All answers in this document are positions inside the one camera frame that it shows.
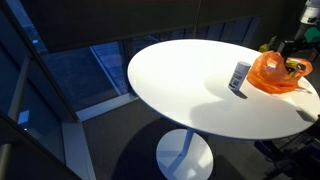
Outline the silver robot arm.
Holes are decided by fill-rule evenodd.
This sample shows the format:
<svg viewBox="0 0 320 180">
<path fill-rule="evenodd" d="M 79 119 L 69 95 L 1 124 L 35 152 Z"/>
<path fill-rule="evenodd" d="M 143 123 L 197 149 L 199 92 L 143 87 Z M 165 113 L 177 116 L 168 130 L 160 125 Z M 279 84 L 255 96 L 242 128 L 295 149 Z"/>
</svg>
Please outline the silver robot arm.
<svg viewBox="0 0 320 180">
<path fill-rule="evenodd" d="M 306 0 L 294 39 L 282 41 L 278 52 L 287 62 L 293 53 L 309 49 L 314 50 L 311 59 L 315 60 L 320 49 L 320 0 Z"/>
</svg>

